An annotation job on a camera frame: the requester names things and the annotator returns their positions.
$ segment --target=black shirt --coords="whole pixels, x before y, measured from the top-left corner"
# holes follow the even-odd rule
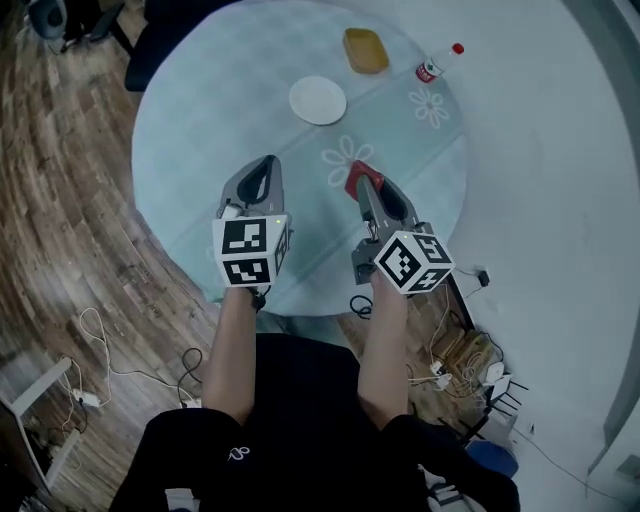
[[[424,475],[440,475],[487,511],[518,511],[517,488],[473,461],[444,427],[411,416],[378,431],[357,398],[345,348],[257,336],[256,399],[241,427],[184,409],[149,422],[112,510],[168,510],[166,489],[191,489],[200,510],[351,504],[428,510]]]

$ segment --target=light blue tablecloth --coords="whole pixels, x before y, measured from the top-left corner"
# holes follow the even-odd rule
[[[354,73],[348,27],[375,30],[391,67]],[[169,256],[210,299],[222,292],[211,219],[224,183],[254,158],[282,161],[291,251],[267,309],[284,315],[348,310],[369,287],[353,282],[350,252],[364,236],[345,192],[361,159],[409,195],[421,220],[448,239],[466,186],[461,116],[444,80],[414,74],[422,52],[385,24],[324,4],[235,4],[212,14],[169,56],[143,97],[133,140],[136,206]],[[291,85],[326,76],[345,91],[345,116],[312,127],[291,111]]]

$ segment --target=white plate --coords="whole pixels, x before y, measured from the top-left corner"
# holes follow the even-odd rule
[[[347,109],[340,86],[321,76],[307,76],[293,84],[289,103],[298,117],[318,125],[335,123]]]

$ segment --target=small bottle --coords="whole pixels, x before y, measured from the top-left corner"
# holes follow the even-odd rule
[[[444,73],[456,61],[456,57],[464,53],[464,46],[460,43],[454,44],[451,48],[438,50],[425,62],[418,66],[416,75],[424,83],[433,82]]]

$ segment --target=chair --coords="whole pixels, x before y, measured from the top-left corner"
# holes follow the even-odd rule
[[[160,64],[209,14],[234,0],[147,0],[146,27],[131,52],[124,86],[144,92]]]
[[[33,29],[42,39],[63,38],[68,21],[64,0],[38,0],[29,5],[28,13]]]
[[[35,0],[28,6],[28,16],[35,32],[43,39],[59,41],[52,50],[65,51],[71,44],[88,36],[91,42],[113,34],[129,53],[133,47],[116,18],[124,3],[102,12],[97,0]]]

